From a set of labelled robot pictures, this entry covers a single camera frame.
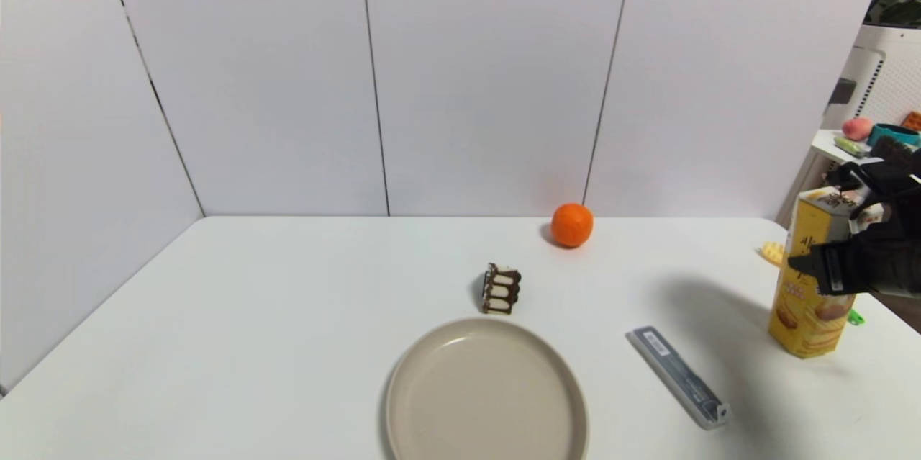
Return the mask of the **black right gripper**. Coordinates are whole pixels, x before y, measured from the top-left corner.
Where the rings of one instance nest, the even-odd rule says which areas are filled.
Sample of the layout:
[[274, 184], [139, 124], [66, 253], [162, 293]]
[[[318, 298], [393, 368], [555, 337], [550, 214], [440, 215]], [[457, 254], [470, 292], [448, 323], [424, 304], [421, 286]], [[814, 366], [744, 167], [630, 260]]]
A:
[[879, 293], [902, 296], [898, 253], [862, 240], [815, 245], [809, 253], [787, 257], [787, 266], [816, 279], [820, 293]]

